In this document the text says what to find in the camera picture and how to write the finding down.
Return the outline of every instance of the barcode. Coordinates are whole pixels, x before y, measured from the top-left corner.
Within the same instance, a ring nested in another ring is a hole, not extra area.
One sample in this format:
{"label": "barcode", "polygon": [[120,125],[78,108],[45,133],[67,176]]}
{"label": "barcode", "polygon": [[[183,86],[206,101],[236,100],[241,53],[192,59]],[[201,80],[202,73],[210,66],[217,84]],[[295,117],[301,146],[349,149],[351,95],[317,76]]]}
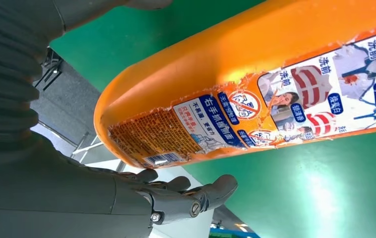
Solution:
{"label": "barcode", "polygon": [[145,158],[147,162],[152,163],[154,166],[168,165],[173,162],[184,161],[177,153],[171,152],[161,155],[155,155]]}

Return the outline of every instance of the robotic hand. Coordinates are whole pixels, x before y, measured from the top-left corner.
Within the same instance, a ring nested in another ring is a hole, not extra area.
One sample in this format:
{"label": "robotic hand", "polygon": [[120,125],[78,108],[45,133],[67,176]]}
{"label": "robotic hand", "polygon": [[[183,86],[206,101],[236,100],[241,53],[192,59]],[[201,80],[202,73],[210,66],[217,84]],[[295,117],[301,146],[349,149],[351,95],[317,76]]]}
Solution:
{"label": "robotic hand", "polygon": [[118,173],[118,175],[132,190],[151,204],[151,221],[157,225],[195,218],[201,212],[217,208],[223,205],[238,188],[236,179],[231,175],[223,175],[213,184],[188,191],[186,189],[190,187],[190,182],[183,176],[170,182],[151,182],[157,178],[157,173],[150,169],[143,170],[137,175],[133,173]]}
{"label": "robotic hand", "polygon": [[236,190],[229,175],[186,191],[187,178],[156,181],[89,168],[32,133],[31,82],[50,41],[110,9],[158,9],[172,0],[0,0],[0,238],[145,238],[152,224],[194,218]]}

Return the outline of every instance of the orange bottle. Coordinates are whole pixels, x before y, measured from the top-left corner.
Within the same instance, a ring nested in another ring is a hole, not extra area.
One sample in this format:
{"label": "orange bottle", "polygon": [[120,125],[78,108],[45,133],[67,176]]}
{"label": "orange bottle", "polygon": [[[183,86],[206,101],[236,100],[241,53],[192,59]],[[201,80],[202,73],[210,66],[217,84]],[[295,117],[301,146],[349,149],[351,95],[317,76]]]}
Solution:
{"label": "orange bottle", "polygon": [[376,131],[376,4],[269,0],[127,68],[95,128],[136,167]]}

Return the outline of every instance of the green floor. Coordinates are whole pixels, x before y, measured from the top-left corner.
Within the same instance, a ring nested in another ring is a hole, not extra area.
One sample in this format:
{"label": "green floor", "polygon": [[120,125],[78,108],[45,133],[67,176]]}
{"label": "green floor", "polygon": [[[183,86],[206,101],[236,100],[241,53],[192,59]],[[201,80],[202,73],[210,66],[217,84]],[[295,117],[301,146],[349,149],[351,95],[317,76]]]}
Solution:
{"label": "green floor", "polygon": [[[175,0],[118,8],[52,44],[102,90],[125,67],[259,0]],[[294,146],[185,168],[202,183],[233,174],[228,207],[262,238],[376,238],[376,134]]]}

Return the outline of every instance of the label sticker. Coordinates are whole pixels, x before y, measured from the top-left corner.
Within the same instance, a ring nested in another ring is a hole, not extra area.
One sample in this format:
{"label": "label sticker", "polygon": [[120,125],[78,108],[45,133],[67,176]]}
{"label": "label sticker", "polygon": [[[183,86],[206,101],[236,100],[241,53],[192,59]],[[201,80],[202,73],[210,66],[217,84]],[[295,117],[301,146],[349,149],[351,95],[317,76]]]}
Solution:
{"label": "label sticker", "polygon": [[113,125],[111,138],[131,158],[159,167],[376,128],[374,32]]}

